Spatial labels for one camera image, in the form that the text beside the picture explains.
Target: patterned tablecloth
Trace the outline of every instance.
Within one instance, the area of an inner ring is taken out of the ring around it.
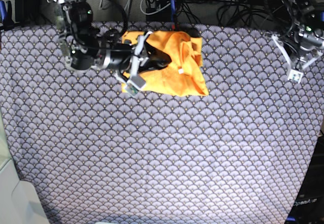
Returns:
[[[55,28],[3,33],[8,144],[50,223],[284,222],[323,120],[324,63],[294,84],[260,31],[195,27],[207,97],[130,98],[110,71],[66,70]]]

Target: yellow fabric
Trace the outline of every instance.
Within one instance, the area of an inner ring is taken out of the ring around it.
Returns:
[[[137,37],[144,32],[131,31],[123,36],[123,42],[130,40],[137,44]],[[167,53],[172,62],[162,70],[141,73],[146,81],[144,91],[154,91],[173,96],[207,96],[208,89],[200,71],[203,65],[201,58],[201,38],[192,38],[181,31],[156,31],[149,36],[147,42]]]

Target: orange cloth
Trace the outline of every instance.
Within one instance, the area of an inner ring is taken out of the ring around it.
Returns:
[[[126,32],[123,42],[130,40],[137,44],[137,37],[142,31]],[[200,71],[203,65],[201,58],[201,38],[192,38],[181,31],[156,31],[149,36],[147,42],[167,53],[172,62],[167,68],[143,72],[140,76],[146,81],[144,91],[154,91],[173,96],[207,96],[208,89]]]

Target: scale pattern fabric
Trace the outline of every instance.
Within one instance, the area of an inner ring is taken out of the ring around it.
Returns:
[[[207,97],[131,98],[110,71],[66,70],[55,28],[3,33],[8,144],[50,223],[284,223],[323,120],[324,63],[294,84],[262,32],[195,27]]]

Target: crumpled cloth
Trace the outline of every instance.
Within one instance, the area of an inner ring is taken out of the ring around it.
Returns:
[[[142,31],[130,31],[123,35],[123,42],[130,40],[137,44],[137,37]],[[208,89],[200,67],[201,38],[192,38],[181,31],[156,31],[147,42],[167,53],[172,62],[162,70],[143,72],[140,76],[146,81],[144,91],[153,91],[173,96],[207,96]]]

